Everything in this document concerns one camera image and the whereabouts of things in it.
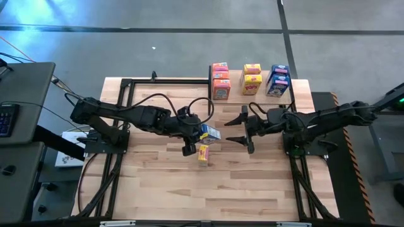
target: wood grain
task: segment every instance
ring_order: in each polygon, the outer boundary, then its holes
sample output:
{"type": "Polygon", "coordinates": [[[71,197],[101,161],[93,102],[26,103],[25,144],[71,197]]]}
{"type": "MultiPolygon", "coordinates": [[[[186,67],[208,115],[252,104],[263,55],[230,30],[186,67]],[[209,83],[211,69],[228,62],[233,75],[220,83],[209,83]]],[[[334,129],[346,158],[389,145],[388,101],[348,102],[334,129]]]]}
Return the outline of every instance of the wood grain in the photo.
{"type": "MultiPolygon", "coordinates": [[[[240,71],[230,71],[232,78],[240,74],[240,71]]],[[[215,102],[215,114],[208,122],[221,132],[222,140],[210,146],[207,167],[198,166],[196,155],[182,156],[182,140],[130,128],[131,138],[122,163],[114,219],[298,220],[290,163],[283,152],[280,135],[253,137],[256,152],[252,155],[245,147],[224,139],[244,135],[242,125],[224,126],[238,116],[241,104],[255,101],[265,104],[263,108],[268,109],[289,104],[290,97],[284,95],[274,99],[264,93],[242,96],[237,81],[232,80],[227,102],[215,102]]],[[[106,78],[101,100],[116,103],[120,83],[121,78],[106,78]]],[[[292,83],[298,111],[314,111],[308,81],[295,79],[292,83]]],[[[208,88],[197,84],[137,84],[133,103],[153,93],[169,96],[175,108],[181,108],[194,98],[207,96],[208,88]]],[[[161,96],[149,99],[144,105],[170,109],[161,96]]],[[[204,119],[207,102],[197,102],[191,110],[204,119]]],[[[85,174],[81,188],[84,205],[100,185],[104,161],[105,155],[98,155],[85,174]]],[[[317,157],[307,157],[307,164],[315,193],[330,212],[338,216],[326,163],[317,157]]],[[[305,193],[302,196],[308,213],[307,196],[305,193]]],[[[109,195],[104,200],[104,212],[108,198],[109,195]]],[[[77,204],[72,214],[76,213],[77,204]]]]}

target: gray floor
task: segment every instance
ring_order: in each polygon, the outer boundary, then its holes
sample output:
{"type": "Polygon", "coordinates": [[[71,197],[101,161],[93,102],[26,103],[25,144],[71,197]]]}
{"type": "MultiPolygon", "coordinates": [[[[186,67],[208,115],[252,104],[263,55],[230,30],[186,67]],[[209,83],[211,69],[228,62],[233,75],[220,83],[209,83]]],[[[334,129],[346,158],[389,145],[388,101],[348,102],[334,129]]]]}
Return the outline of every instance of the gray floor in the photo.
{"type": "MultiPolygon", "coordinates": [[[[401,0],[284,0],[289,29],[404,30],[401,0]]],[[[0,25],[118,28],[281,29],[276,0],[13,0],[0,25]]],[[[264,69],[288,64],[282,34],[86,33],[0,31],[36,61],[56,63],[55,75],[83,96],[99,97],[106,76],[206,76],[207,65],[227,61],[230,69],[259,62],[264,69]]],[[[372,103],[404,82],[403,35],[291,35],[299,79],[312,91],[334,91],[340,103],[372,103]]],[[[0,40],[1,52],[20,55],[0,40]]],[[[71,106],[51,86],[45,106],[68,118],[71,106]]],[[[43,112],[40,124],[60,133],[69,124],[43,112]]],[[[383,173],[368,128],[348,128],[366,179],[376,221],[402,226],[404,208],[392,183],[370,185],[383,173]]]]}

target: keyboard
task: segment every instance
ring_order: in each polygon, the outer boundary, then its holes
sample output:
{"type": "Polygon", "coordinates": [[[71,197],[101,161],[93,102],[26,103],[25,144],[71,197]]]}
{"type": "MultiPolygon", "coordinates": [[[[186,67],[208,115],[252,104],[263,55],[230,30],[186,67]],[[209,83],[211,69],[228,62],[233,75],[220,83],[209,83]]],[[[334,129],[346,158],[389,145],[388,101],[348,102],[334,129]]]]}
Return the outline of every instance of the keyboard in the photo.
{"type": "Polygon", "coordinates": [[[18,116],[18,104],[4,104],[0,106],[0,137],[10,137],[18,116]]]}

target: small yellow box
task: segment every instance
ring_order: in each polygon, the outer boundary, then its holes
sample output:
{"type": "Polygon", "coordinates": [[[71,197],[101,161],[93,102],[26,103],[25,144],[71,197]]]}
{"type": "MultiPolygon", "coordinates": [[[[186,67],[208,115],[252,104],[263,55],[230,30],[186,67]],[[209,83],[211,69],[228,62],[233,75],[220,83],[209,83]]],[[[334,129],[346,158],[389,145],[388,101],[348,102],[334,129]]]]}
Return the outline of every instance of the small yellow box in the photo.
{"type": "Polygon", "coordinates": [[[200,166],[208,166],[209,146],[201,145],[199,147],[198,162],[200,166]]]}
{"type": "Polygon", "coordinates": [[[245,64],[243,75],[258,75],[261,74],[261,65],[260,64],[245,64]]]}
{"type": "Polygon", "coordinates": [[[255,95],[259,86],[263,82],[263,77],[259,75],[245,75],[242,77],[241,86],[243,95],[255,95]]]}

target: wooden tabletop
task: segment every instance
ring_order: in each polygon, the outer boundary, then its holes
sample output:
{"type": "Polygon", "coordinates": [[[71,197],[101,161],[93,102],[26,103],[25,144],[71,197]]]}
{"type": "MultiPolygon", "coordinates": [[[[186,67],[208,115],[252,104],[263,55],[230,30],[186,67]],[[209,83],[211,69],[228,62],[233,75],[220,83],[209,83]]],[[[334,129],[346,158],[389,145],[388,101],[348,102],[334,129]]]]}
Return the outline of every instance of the wooden tabletop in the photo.
{"type": "MultiPolygon", "coordinates": [[[[263,77],[266,78],[267,74],[264,71],[263,77]]],[[[131,138],[122,163],[114,219],[298,220],[290,163],[283,152],[280,134],[253,137],[256,150],[252,155],[242,145],[224,139],[244,135],[243,125],[224,127],[224,123],[238,116],[241,104],[255,101],[265,104],[263,108],[266,109],[290,103],[288,94],[282,98],[265,96],[264,84],[256,96],[241,95],[240,75],[241,71],[230,71],[232,88],[229,100],[215,101],[215,114],[208,124],[217,128],[223,139],[210,145],[208,167],[198,166],[195,154],[182,156],[182,140],[157,136],[133,126],[130,128],[131,138]]],[[[117,102],[121,79],[105,79],[101,94],[103,102],[117,102]]],[[[308,80],[293,79],[292,85],[297,110],[314,111],[308,80]]],[[[208,96],[208,87],[202,84],[137,84],[133,103],[154,93],[166,94],[175,108],[181,108],[195,98],[208,96]]],[[[143,105],[170,109],[162,97],[151,98],[143,105]]],[[[197,102],[191,110],[200,119],[205,119],[207,102],[197,102]]],[[[81,188],[82,206],[90,201],[100,186],[104,161],[105,155],[98,155],[85,174],[81,188]]],[[[308,156],[307,165],[314,192],[330,213],[338,216],[325,161],[308,156]]],[[[306,214],[309,214],[306,193],[302,196],[306,214]]],[[[72,214],[76,213],[75,204],[72,214]]]]}

